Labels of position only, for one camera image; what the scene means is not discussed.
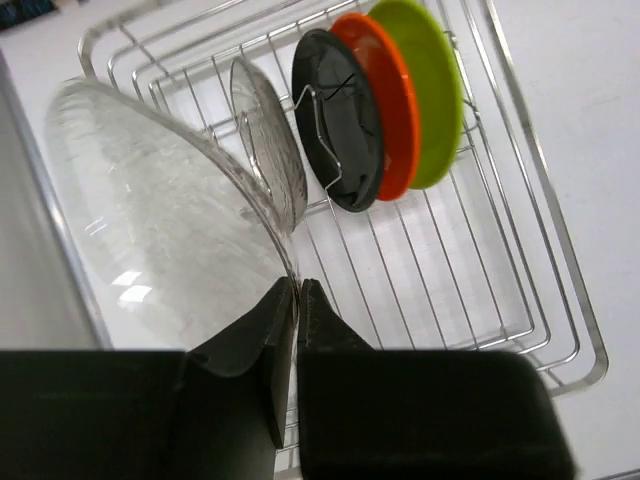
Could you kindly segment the clear textured glass plate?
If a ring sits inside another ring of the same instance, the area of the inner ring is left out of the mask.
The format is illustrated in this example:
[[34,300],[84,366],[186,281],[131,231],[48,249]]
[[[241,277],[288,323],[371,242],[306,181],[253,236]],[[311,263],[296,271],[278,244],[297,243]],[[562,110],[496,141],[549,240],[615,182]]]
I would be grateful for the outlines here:
[[101,82],[63,82],[48,171],[115,346],[189,350],[296,260],[271,200],[223,148]]

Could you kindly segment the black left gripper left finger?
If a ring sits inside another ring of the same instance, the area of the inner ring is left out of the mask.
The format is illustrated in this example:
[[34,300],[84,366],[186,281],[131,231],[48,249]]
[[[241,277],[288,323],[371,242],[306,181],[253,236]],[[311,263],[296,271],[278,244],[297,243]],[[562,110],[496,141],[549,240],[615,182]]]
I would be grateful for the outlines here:
[[272,478],[293,306],[282,278],[188,352],[3,351],[2,477]]

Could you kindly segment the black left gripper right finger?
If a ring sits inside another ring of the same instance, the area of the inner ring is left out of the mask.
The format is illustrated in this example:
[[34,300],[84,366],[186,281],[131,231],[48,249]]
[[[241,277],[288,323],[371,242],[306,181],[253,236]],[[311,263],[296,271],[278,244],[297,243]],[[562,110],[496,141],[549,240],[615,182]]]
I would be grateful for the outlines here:
[[377,350],[303,283],[297,342],[306,479],[573,479],[533,366],[504,351]]

